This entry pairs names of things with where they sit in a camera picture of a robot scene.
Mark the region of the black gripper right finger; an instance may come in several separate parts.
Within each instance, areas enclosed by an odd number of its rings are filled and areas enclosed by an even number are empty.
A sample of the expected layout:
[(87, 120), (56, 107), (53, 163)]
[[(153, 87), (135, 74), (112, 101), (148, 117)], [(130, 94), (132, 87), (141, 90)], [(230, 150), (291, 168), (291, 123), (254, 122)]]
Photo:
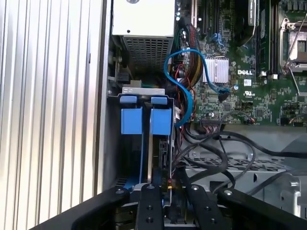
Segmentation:
[(201, 230), (305, 230), (307, 221), (236, 189), (213, 199), (200, 185), (186, 186)]

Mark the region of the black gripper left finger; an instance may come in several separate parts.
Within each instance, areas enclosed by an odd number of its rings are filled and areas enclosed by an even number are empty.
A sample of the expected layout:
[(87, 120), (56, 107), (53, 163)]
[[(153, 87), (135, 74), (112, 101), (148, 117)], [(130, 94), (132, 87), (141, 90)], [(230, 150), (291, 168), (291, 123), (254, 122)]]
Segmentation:
[[(163, 230), (163, 208), (160, 187), (141, 186), (136, 215), (136, 230)], [(129, 190), (113, 187), (33, 227), (34, 230), (78, 230), (96, 219), (112, 219), (116, 208), (128, 204)]]

